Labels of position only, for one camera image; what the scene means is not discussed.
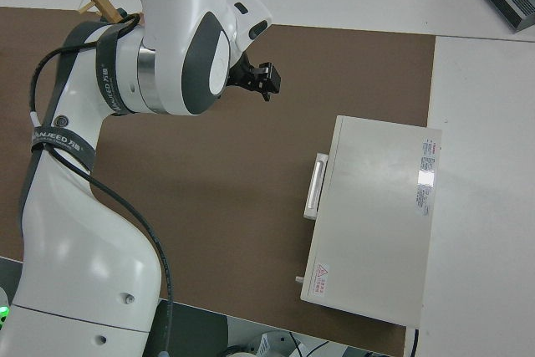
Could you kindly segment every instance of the brown mat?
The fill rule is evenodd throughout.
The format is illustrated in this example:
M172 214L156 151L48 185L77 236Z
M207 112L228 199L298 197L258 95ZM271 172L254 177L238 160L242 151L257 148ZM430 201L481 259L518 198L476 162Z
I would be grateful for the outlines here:
M0 8L0 255L22 258L16 216L30 155L31 74L87 18ZM266 103L230 88L197 117L109 118L94 175L155 226L177 301L402 355L403 327L305 303L294 278L304 274L312 239L303 209L313 162L316 152L329 152L336 115L425 125L434 43L422 35L272 27L249 54L254 64L275 63L280 95ZM40 81L42 113L53 76L47 68Z

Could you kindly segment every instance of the cable strap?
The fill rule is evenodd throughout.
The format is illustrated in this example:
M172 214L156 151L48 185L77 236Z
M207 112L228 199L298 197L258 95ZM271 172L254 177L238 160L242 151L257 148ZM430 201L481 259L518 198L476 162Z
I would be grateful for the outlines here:
M112 25L100 36L96 46L95 68L100 93L116 115L132 113L121 99L117 85L117 40L119 31L124 27L124 24Z
M88 171L93 170L95 150L89 142L75 132L63 127L36 127L32 134L32 151L42 150L43 143L52 144L67 151Z

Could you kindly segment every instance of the black cable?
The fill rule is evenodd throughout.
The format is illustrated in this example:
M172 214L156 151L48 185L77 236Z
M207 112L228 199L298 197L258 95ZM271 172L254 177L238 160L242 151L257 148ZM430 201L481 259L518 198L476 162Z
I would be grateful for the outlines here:
M298 341L293 337L293 333L292 332L288 332L290 334L290 337L292 338L293 340L293 344L295 344L295 348L298 350L299 352L299 357L303 357L303 354L301 353L301 349L299 348L299 344L298 344Z
M164 268L164 274L166 276L166 282L167 282L167 328L166 328L166 351L169 350L169 342L171 339L171 324L173 320L173 284L171 281L171 270L169 269L169 263L167 261L166 253L163 250L163 247L161 246L160 239L156 236L154 229L152 226L145 220L145 218L136 211L136 209L126 201L122 196L117 194L115 191L107 187L102 182L98 181L94 177L88 175L86 172L82 171L69 161L67 161L65 158L63 158L51 145L45 144L44 149L59 163L61 163L63 166L67 167L70 171L77 174L78 176L82 177L95 187L97 187L99 190L103 191L105 194L116 200L120 205L122 205L128 212L130 212L137 220L138 222L143 226L143 228L147 231L147 233L150 236L150 239L154 243L156 250L158 252L158 255L160 256L161 263Z
M120 20L118 24L127 23L129 21L132 21L132 23L128 24L126 27L122 28L119 31L118 38L122 38L126 34L130 33L138 24L140 19L141 19L141 16L139 14L129 14L128 16ZM81 43L79 45L73 45L73 46L63 46L62 48L57 48L53 50L52 52L48 53L43 59L41 59L41 61L37 65L37 68L33 72L32 81L30 82L30 95L29 95L30 112L35 112L35 91L37 88L37 81L45 64L48 63L51 58L53 58L54 56L57 56L58 54L77 54L81 50L92 49L92 48L95 48L96 46L97 46L96 41Z
M416 356L416 349L418 348L418 334L420 334L420 331L418 329L415 329L415 339L412 343L412 351L410 352L410 357Z
M307 357L309 357L314 351L316 351L317 349L321 348L321 347L324 347L329 341L327 340L326 342L323 342L322 344L320 344L319 346L316 346L312 349L312 351L310 353L307 354Z

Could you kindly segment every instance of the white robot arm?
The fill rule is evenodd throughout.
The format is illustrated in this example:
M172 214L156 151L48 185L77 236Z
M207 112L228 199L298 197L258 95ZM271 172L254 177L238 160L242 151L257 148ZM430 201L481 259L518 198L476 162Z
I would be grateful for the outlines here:
M23 275L0 331L0 357L143 353L161 266L145 236L96 201L87 182L107 116L198 115L229 84L266 100L278 92L275 68L255 69L244 53L271 24L258 0L141 2L144 28L132 17L75 28L57 52L56 85L42 124L31 105ZM51 57L38 67L33 86Z

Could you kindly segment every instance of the warning label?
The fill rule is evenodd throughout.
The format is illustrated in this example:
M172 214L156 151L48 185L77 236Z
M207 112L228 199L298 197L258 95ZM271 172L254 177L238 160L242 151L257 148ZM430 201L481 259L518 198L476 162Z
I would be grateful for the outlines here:
M323 297L327 290L327 278L329 277L330 266L325 263L318 263L316 265L316 273L313 278L312 294L314 296Z
M437 146L433 140L426 140L422 144L418 188L416 189L416 209L425 217L431 213Z

